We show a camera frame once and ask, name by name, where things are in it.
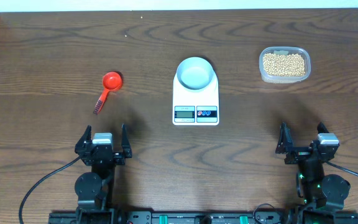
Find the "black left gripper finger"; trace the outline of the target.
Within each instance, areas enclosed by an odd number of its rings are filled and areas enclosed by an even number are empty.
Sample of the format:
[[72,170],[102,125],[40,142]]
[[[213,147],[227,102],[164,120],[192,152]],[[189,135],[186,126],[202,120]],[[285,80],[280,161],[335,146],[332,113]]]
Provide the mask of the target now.
[[76,143],[77,149],[86,148],[87,145],[91,144],[91,126],[87,125],[83,135],[80,137],[78,142]]
[[124,153],[131,153],[131,145],[127,137],[127,129],[125,124],[122,125],[121,147]]

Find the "red plastic measuring scoop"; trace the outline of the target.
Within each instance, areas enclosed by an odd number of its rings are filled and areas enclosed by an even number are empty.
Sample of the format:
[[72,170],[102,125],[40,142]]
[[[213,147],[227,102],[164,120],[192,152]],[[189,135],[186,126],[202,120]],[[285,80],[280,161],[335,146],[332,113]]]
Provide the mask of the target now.
[[101,109],[104,106],[104,103],[109,95],[110,92],[118,91],[123,86],[123,79],[120,73],[118,72],[109,72],[103,76],[102,84],[103,84],[103,92],[101,96],[99,97],[93,113],[99,114]]

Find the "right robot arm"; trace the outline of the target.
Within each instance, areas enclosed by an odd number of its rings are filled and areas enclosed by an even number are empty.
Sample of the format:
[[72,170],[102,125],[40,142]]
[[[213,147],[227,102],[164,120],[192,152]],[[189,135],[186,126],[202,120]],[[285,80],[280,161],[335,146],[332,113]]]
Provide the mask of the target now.
[[336,174],[326,175],[323,164],[334,158],[339,140],[319,123],[317,139],[309,146],[295,146],[286,123],[280,126],[275,152],[284,154],[285,164],[298,166],[297,194],[304,205],[290,209],[282,218],[284,223],[358,223],[354,213],[343,212],[350,183]]

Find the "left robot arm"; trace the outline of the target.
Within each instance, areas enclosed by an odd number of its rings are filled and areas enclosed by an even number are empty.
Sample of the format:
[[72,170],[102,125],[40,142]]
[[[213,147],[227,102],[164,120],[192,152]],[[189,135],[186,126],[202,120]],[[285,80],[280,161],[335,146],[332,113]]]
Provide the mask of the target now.
[[126,126],[122,125],[121,150],[115,151],[111,133],[91,134],[87,126],[75,144],[75,153],[86,166],[91,167],[77,178],[75,192],[78,196],[76,221],[78,223],[125,223],[127,218],[108,206],[112,195],[115,168],[123,166],[132,157]]

